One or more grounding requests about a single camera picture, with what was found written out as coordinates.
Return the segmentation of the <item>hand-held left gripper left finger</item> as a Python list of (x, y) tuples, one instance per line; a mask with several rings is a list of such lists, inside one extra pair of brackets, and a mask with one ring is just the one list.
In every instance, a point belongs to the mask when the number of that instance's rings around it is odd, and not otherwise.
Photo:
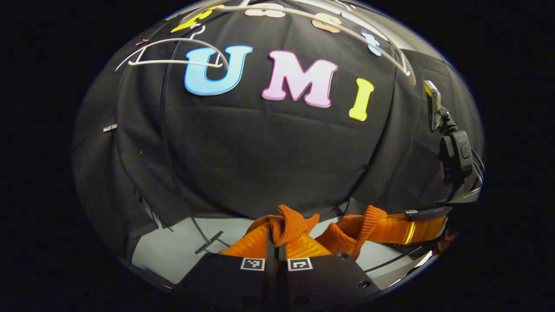
[(206, 253), (179, 283), (192, 312), (271, 312), (276, 306), (276, 250), (269, 223), (224, 253)]

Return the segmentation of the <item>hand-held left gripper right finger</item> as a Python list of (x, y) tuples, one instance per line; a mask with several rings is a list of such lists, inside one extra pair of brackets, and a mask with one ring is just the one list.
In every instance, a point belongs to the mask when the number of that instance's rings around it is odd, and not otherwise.
[(381, 289), (348, 253), (286, 258), (277, 249), (278, 312), (349, 312)]

